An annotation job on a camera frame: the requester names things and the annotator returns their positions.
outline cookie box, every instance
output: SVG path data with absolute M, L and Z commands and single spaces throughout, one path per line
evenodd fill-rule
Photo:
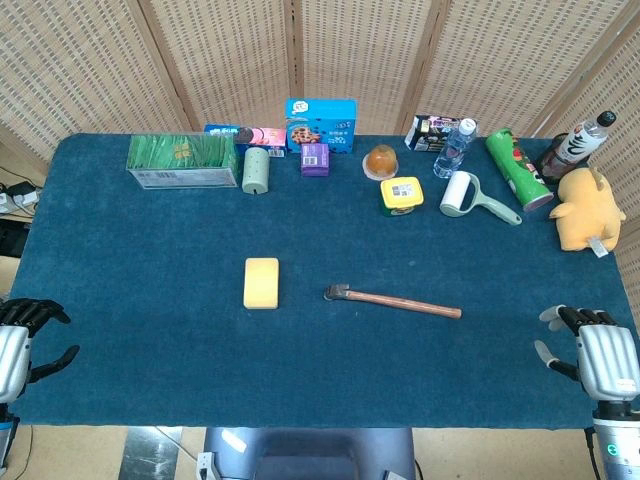
M 287 100 L 287 146 L 300 152 L 305 143 L 326 143 L 333 153 L 350 153 L 356 128 L 353 99 L 290 98 Z
M 266 150 L 270 157 L 284 157 L 287 153 L 287 133 L 282 128 L 249 128 L 208 123 L 204 131 L 210 135 L 232 134 L 240 155 L 244 155 L 249 147 L 260 147 Z

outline water bottle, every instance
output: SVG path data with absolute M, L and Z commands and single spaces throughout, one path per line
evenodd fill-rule
M 598 115 L 598 118 L 576 125 L 560 145 L 547 152 L 537 162 L 542 177 L 555 183 L 576 168 L 580 160 L 604 143 L 609 134 L 609 127 L 615 121 L 615 113 L 607 110 Z
M 433 164 L 433 173 L 440 178 L 449 178 L 460 168 L 467 145 L 474 139 L 476 122 L 465 118 L 457 130 L 453 130 Z

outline woven screen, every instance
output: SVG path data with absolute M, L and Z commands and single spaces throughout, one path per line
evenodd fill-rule
M 622 239 L 616 248 L 616 261 L 636 327 L 640 331 L 640 238 Z
M 625 3 L 453 0 L 418 113 L 520 135 Z
M 282 0 L 153 0 L 197 119 L 284 126 L 289 77 Z
M 358 100 L 357 133 L 392 133 L 430 2 L 303 2 L 304 93 Z
M 0 124 L 48 162 L 80 131 L 180 122 L 124 0 L 0 2 Z
M 618 116 L 607 141 L 591 157 L 613 188 L 628 220 L 640 217 L 640 32 L 611 57 L 577 101 L 554 124 L 545 128 L 566 132 L 575 124 L 613 110 Z

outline metal hammer head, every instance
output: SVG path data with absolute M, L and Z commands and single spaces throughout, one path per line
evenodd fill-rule
M 347 291 L 349 290 L 348 283 L 337 283 L 335 285 L 329 285 L 324 291 L 325 300 L 339 300 L 347 298 Z

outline purple box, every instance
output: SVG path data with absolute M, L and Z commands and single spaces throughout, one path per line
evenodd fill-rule
M 326 143 L 303 143 L 300 145 L 300 171 L 303 177 L 328 176 L 329 145 Z

